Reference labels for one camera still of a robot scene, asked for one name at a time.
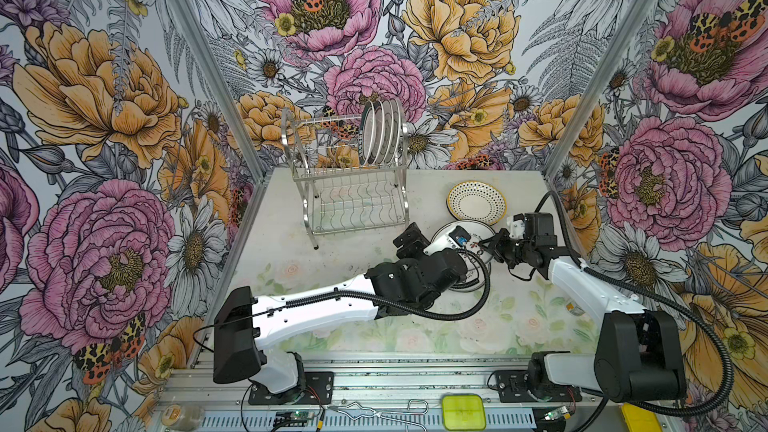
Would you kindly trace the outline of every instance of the stainless steel dish rack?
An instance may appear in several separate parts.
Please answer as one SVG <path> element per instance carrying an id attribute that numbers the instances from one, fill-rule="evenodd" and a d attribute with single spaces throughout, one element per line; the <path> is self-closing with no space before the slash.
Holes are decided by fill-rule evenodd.
<path id="1" fill-rule="evenodd" d="M 326 108 L 305 120 L 283 109 L 283 149 L 315 249 L 316 235 L 408 223 L 404 117 L 398 100 L 368 102 L 359 115 L 330 115 Z M 303 144 L 293 133 L 303 127 L 315 130 L 317 140 Z"/>

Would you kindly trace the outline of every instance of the white plate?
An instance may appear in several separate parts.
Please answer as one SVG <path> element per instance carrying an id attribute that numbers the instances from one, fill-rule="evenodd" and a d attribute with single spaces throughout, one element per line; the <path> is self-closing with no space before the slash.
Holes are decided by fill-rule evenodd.
<path id="1" fill-rule="evenodd" d="M 448 211 L 459 220 L 479 220 L 493 225 L 507 213 L 507 201 L 495 187 L 484 182 L 457 184 L 446 199 Z"/>
<path id="2" fill-rule="evenodd" d="M 446 231 L 449 231 L 456 226 L 461 226 L 464 228 L 464 230 L 467 231 L 469 235 L 472 236 L 464 248 L 479 255 L 480 260 L 482 260 L 483 263 L 488 266 L 488 270 L 490 270 L 493 255 L 489 254 L 488 252 L 484 252 L 478 245 L 478 242 L 485 240 L 486 238 L 493 237 L 496 232 L 494 232 L 490 226 L 484 224 L 483 222 L 478 222 L 476 220 L 457 220 L 456 222 L 451 222 L 450 224 L 441 227 L 440 230 L 438 230 L 437 233 L 432 236 L 432 240 L 434 241 L 437 236 L 444 234 Z M 466 282 L 470 282 L 476 278 L 479 283 L 475 287 L 452 290 L 457 290 L 457 292 L 472 292 L 483 286 L 485 283 L 485 277 L 483 277 L 482 271 L 478 269 L 478 266 L 470 258 L 468 258 L 466 255 L 462 255 L 462 257 L 464 258 L 464 262 L 467 264 Z"/>

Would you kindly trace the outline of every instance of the flower bud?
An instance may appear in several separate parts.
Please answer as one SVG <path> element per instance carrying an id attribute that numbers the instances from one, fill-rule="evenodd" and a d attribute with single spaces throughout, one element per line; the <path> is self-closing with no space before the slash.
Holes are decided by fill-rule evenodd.
<path id="1" fill-rule="evenodd" d="M 758 110 L 746 120 L 742 133 L 746 147 L 754 147 L 758 140 L 768 138 L 768 106 Z"/>
<path id="2" fill-rule="evenodd" d="M 46 174 L 55 175 L 72 172 L 74 164 L 64 157 L 64 151 L 56 146 L 36 146 L 31 149 L 19 149 L 35 167 Z"/>
<path id="3" fill-rule="evenodd" d="M 16 109 L 0 100 L 0 132 L 18 134 L 24 130 L 24 119 Z"/>

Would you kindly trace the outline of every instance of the floral tablecloth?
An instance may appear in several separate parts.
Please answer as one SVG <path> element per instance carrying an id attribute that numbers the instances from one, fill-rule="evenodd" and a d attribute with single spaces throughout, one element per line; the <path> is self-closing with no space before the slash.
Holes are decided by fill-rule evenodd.
<path id="1" fill-rule="evenodd" d="M 500 190 L 507 214 L 532 212 L 546 193 L 539 172 L 409 170 L 411 222 L 430 237 L 455 220 L 446 196 L 455 184 L 481 180 Z M 547 205 L 545 212 L 554 214 Z M 503 226 L 498 222 L 494 229 Z M 256 222 L 240 257 L 229 290 L 249 285 L 254 295 L 303 292 L 364 273 L 380 262 L 396 259 L 392 240 L 403 228 L 324 235 L 313 250 L 304 233 L 299 193 L 288 169 L 275 170 Z M 527 277 L 530 268 L 512 270 Z M 455 313 L 470 308 L 481 291 L 446 292 L 434 312 Z M 568 297 L 536 274 L 531 282 L 511 276 L 504 264 L 493 263 L 492 292 L 485 307 L 457 322 L 437 322 L 417 316 L 353 322 L 341 327 L 297 335 L 283 341 L 285 350 L 346 350 L 427 352 L 435 354 L 521 354 L 537 350 L 594 351 L 598 330 L 588 316 L 565 309 Z"/>

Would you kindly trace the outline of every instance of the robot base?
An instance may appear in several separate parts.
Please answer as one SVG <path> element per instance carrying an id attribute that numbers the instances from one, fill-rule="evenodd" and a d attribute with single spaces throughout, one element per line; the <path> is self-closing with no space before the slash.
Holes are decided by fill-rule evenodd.
<path id="1" fill-rule="evenodd" d="M 333 372 L 306 372 L 306 387 L 312 387 L 320 396 L 320 403 L 328 405 L 333 396 Z M 249 405 L 279 405 L 285 401 L 272 394 L 266 387 L 260 386 L 251 389 L 248 397 Z M 317 405 L 317 399 L 308 392 L 302 392 L 299 398 L 293 402 L 299 405 Z"/>
<path id="2" fill-rule="evenodd" d="M 571 394 L 573 394 L 574 401 L 581 402 L 581 392 L 576 387 L 552 384 L 529 392 L 526 381 L 527 374 L 526 370 L 496 370 L 493 373 L 496 379 L 496 387 L 498 388 L 498 399 L 503 404 L 512 402 L 547 402 L 550 400 L 570 402 Z"/>

